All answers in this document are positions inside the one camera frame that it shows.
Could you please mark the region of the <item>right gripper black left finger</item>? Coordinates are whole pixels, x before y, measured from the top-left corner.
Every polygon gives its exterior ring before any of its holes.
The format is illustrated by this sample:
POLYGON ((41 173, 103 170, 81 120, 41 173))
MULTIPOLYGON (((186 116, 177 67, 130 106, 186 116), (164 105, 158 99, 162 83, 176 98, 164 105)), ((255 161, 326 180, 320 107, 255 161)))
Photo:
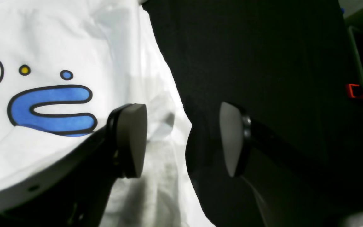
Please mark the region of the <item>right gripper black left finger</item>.
POLYGON ((114 182, 141 176, 146 145, 146 105, 113 110, 68 155, 0 191, 0 227, 98 227, 114 182))

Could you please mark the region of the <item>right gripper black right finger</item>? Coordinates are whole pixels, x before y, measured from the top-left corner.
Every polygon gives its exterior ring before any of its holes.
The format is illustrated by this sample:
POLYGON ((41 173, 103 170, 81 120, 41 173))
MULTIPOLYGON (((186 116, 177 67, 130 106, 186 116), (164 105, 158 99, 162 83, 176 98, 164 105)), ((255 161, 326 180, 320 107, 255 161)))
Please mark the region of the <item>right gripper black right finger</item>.
POLYGON ((324 113, 320 157, 222 102, 220 148, 197 182, 216 227, 363 227, 363 117, 324 113))

